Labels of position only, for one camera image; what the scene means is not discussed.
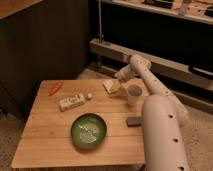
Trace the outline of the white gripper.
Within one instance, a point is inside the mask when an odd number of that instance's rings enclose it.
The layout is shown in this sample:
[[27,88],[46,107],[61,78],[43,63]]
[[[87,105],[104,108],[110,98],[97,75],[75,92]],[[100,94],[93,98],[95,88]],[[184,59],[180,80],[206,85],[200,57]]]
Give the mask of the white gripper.
[[[135,77],[135,73],[131,70],[131,67],[127,65],[123,67],[121,70],[119,70],[117,73],[115,73],[114,77],[117,78],[120,82],[127,82]],[[111,87],[112,91],[117,91],[120,89],[121,83],[118,80],[113,81]]]

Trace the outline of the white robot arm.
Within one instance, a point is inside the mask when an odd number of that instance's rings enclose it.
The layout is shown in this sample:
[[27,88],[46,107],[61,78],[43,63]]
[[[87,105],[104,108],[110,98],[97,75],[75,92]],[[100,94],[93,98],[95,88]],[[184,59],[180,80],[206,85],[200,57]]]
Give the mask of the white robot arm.
[[135,76],[150,93],[141,111],[146,171],[190,171],[180,130],[189,112],[151,72],[151,62],[138,54],[131,55],[128,64],[115,74],[120,82]]

